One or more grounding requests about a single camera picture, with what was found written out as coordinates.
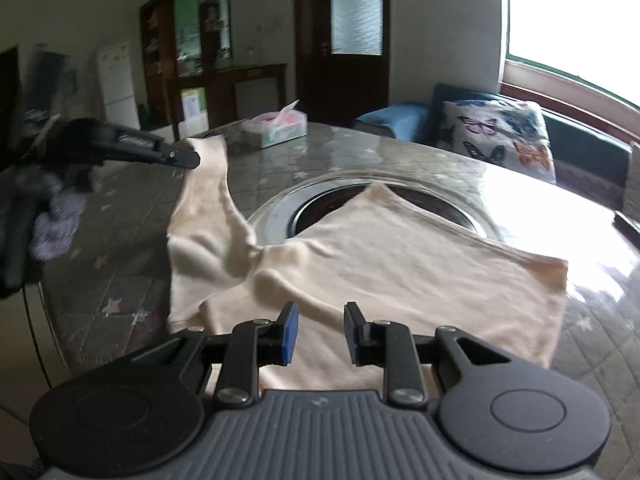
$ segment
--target window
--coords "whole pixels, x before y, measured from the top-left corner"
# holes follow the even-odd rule
[[[382,55],[382,0],[331,0],[332,54]]]
[[[640,108],[640,0],[510,0],[508,57]]]

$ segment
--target wooden cabinet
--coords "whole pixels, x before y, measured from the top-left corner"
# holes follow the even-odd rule
[[[232,67],[223,70],[207,71],[203,75],[193,77],[177,77],[167,80],[169,92],[169,111],[171,123],[174,127],[174,138],[180,140],[178,123],[184,119],[180,92],[187,88],[204,88],[207,93],[207,115],[209,127],[215,128],[222,124],[238,120],[238,104],[236,103],[236,84],[255,79],[275,78],[278,89],[278,106],[286,106],[287,65],[262,65]]]
[[[228,0],[197,0],[200,25],[200,66],[206,74],[216,69],[221,49],[228,46]],[[151,127],[170,124],[170,97],[166,82],[181,76],[178,63],[175,0],[151,0],[140,9],[143,63]]]

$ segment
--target blue cushion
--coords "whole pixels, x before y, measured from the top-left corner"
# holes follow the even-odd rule
[[[358,117],[361,123],[384,126],[396,139],[419,142],[429,116],[429,107],[422,103],[398,103]]]
[[[608,134],[543,109],[551,153],[589,173],[625,187],[631,147]]]

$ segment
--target purple cloth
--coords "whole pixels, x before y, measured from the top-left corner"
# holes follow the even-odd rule
[[[31,257],[39,262],[59,258],[71,248],[84,211],[84,196],[65,189],[49,201],[49,210],[41,213],[33,226]]]

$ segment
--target butterfly print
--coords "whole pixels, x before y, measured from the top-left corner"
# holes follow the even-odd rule
[[[440,128],[440,140],[442,140],[443,142],[447,142],[449,144],[453,144],[453,129],[454,127],[450,127],[450,128]]]
[[[495,125],[498,122],[498,119],[489,119],[485,122],[476,121],[475,119],[470,119],[465,117],[464,115],[458,116],[458,118],[465,123],[466,129],[469,130],[473,134],[485,134],[489,136],[494,136],[497,132],[495,131]]]
[[[546,150],[546,146],[539,146],[536,150],[532,150],[524,144],[513,143],[518,155],[520,155],[520,163],[528,168],[532,163],[537,162],[545,170],[551,170],[551,161],[549,159],[549,152]]]
[[[488,162],[490,164],[497,164],[501,166],[504,162],[504,146],[496,146],[494,150],[491,152],[491,155],[484,156],[484,154],[478,150],[477,146],[474,146],[471,142],[466,142],[466,140],[462,141],[462,144],[465,145],[466,150],[469,152],[469,155],[477,160],[482,160],[483,162]]]
[[[522,121],[526,129],[529,130],[530,137],[540,136],[540,119],[533,110],[526,112],[522,117]]]
[[[489,101],[484,99],[462,99],[462,101],[456,101],[458,106],[477,106],[479,108],[484,108],[489,105]]]
[[[504,122],[511,127],[513,133],[515,133],[519,137],[524,137],[522,125],[520,124],[519,118],[509,112],[502,112],[502,118],[504,119]]]

